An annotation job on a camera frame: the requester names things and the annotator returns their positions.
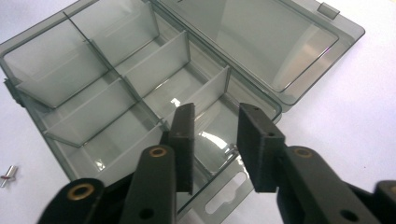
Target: clear plastic lid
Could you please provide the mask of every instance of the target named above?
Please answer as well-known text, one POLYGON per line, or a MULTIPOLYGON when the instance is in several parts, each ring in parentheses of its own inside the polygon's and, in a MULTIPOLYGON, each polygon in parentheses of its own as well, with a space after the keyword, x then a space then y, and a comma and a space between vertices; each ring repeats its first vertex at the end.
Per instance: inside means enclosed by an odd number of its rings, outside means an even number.
POLYGON ((294 105, 363 34, 315 1, 159 0, 283 105, 294 105))

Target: white table surface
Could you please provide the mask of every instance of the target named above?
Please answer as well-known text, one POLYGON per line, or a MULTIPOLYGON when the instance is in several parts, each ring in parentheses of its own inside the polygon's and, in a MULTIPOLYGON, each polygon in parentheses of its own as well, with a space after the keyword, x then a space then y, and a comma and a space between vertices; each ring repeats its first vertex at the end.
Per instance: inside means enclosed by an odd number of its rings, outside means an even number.
MULTIPOLYGON (((0 42, 73 2, 0 0, 0 42)), ((315 149, 343 180, 372 191, 377 181, 396 179, 396 4, 326 3, 366 34, 277 126, 288 145, 315 149)), ((10 165, 20 167, 17 180, 0 189, 0 223, 36 223, 68 179, 5 85, 0 85, 0 127, 0 175, 10 165)), ((281 223, 275 195, 250 193, 224 223, 281 223)))

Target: screw hole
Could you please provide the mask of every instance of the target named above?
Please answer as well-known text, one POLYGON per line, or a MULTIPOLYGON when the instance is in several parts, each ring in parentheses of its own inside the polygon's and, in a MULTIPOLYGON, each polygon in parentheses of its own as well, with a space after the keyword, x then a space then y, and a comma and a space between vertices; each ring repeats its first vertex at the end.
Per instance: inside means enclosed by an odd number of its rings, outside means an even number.
POLYGON ((155 147, 149 151, 151 157, 161 157, 166 154, 166 149, 162 147, 155 147))
POLYGON ((152 151, 152 154, 154 154, 154 155, 161 155, 161 153, 163 153, 163 151, 161 149, 155 149, 152 151))
POLYGON ((85 199, 94 192, 94 187, 92 184, 83 183, 74 186, 67 192, 67 198, 72 201, 78 201, 85 199))
POLYGON ((152 218, 154 216, 154 210, 152 210, 151 208, 145 208, 142 211, 140 211, 139 216, 142 219, 152 218))
POLYGON ((340 214, 343 218, 352 222, 357 222, 359 220, 359 218, 349 210, 341 210, 340 214))
POLYGON ((294 151, 295 154, 297 154, 298 156, 300 156, 302 158, 310 158, 310 157, 312 157, 312 152, 309 151, 306 148, 303 148, 303 147, 295 148, 293 151, 294 151))

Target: box latch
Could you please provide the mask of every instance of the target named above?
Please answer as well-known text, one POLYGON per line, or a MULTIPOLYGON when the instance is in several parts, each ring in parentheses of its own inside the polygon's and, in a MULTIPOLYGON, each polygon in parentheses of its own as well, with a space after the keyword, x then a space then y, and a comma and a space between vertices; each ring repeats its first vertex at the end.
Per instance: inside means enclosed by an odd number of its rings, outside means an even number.
POLYGON ((327 18, 334 20, 335 17, 340 14, 340 11, 335 9, 334 7, 329 6, 326 3, 320 4, 320 7, 318 8, 318 12, 326 16, 327 18))
POLYGON ((11 81, 8 78, 5 78, 4 84, 6 84, 9 93, 11 93, 12 98, 17 102, 17 104, 24 107, 21 97, 18 94, 18 91, 12 85, 11 81))

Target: metal rivet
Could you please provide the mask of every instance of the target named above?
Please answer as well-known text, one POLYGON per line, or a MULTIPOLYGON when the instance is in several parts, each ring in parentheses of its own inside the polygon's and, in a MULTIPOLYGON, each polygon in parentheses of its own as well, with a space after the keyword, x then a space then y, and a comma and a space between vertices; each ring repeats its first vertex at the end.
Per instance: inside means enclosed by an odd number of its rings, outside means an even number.
POLYGON ((75 185, 67 192, 67 198, 72 201, 85 199, 86 197, 90 196, 94 190, 95 187, 92 184, 84 183, 75 185), (77 192, 79 189, 84 189, 84 191, 79 193, 77 192))
POLYGON ((6 186, 6 183, 7 183, 9 180, 15 179, 14 176, 15 176, 15 174, 17 173, 17 171, 18 171, 18 166, 13 166, 13 165, 10 166, 10 167, 8 168, 8 171, 6 172, 6 174, 1 176, 1 179, 3 180, 3 182, 1 183, 0 187, 1 187, 1 188, 5 187, 5 186, 6 186))
POLYGON ((303 157, 303 158, 312 157, 312 152, 306 148, 303 148, 303 147, 295 148, 293 151, 295 154, 297 154, 298 156, 303 157))
POLYGON ((151 157, 161 157, 166 154, 166 149, 163 147, 155 147, 149 151, 151 157))
POLYGON ((235 143, 231 143, 225 148, 224 154, 227 159, 229 159, 233 154, 238 151, 238 146, 235 143))

